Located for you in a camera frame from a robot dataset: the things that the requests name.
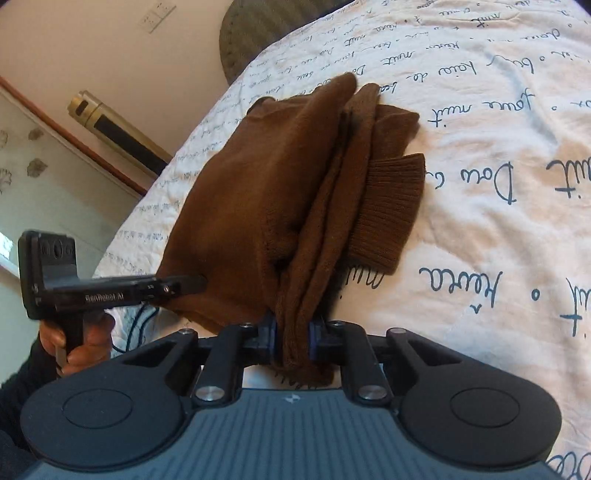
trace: finger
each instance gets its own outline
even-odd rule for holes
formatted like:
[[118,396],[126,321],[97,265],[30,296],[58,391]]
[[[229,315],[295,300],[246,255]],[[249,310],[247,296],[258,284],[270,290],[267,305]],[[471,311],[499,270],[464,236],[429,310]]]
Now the finger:
[[115,319],[105,313],[97,322],[89,322],[85,327],[86,345],[110,345],[111,331],[115,327]]
[[88,365],[72,365],[72,364],[68,363],[68,364],[66,364],[66,366],[64,368],[61,369],[61,376],[67,377],[68,375],[73,375],[78,372],[82,372],[83,370],[86,370],[87,368],[94,367],[95,365],[98,365],[102,362],[107,361],[109,358],[110,358],[110,356],[104,356],[103,358],[99,359],[98,361],[96,361],[92,364],[88,364]]
[[45,351],[52,356],[56,354],[56,346],[64,348],[66,345],[66,336],[62,329],[46,320],[42,320],[39,325],[39,338]]
[[81,345],[68,355],[68,364],[90,365],[111,354],[111,345]]

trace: gray textured surface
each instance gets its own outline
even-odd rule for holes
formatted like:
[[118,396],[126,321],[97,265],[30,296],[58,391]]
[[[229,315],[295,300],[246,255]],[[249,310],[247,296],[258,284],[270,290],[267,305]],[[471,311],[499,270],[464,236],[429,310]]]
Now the gray textured surface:
[[234,0],[220,28],[228,85],[269,45],[352,0]]
[[551,480],[543,463],[514,472],[471,472],[409,443],[386,410],[341,390],[245,390],[235,404],[202,411],[155,458],[119,472],[65,472],[40,464],[27,480]]

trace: folded sweater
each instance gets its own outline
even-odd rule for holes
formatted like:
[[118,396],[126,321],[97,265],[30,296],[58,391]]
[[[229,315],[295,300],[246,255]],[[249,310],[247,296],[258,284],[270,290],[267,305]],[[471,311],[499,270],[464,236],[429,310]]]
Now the folded sweater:
[[307,325],[335,267],[354,258],[393,273],[423,193],[422,154],[402,157],[418,114],[378,105],[346,73],[312,94],[258,99],[197,177],[157,275],[203,274],[207,292],[165,305],[204,327],[275,313],[280,367],[324,384]]

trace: white bedsheet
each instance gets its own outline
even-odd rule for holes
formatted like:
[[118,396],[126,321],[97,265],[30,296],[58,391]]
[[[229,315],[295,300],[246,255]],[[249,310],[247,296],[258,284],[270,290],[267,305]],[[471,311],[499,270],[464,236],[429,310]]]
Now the white bedsheet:
[[[353,269],[335,317],[407,327],[542,385],[563,413],[551,464],[588,478],[591,18],[572,0],[356,1],[288,35],[194,130],[97,274],[156,271],[196,176],[258,97],[348,70],[420,113],[407,153],[423,152],[428,174],[397,272]],[[119,312],[120,347],[128,324]]]

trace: silver bolt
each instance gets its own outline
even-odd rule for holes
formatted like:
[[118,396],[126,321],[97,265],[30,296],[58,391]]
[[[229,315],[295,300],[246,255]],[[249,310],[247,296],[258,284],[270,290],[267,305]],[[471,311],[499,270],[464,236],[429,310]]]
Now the silver bolt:
[[364,385],[358,392],[365,400],[381,400],[388,395],[386,389],[380,385]]
[[195,392],[195,396],[203,401],[216,401],[222,398],[225,394],[226,392],[224,392],[223,388],[215,387],[213,385],[198,388]]

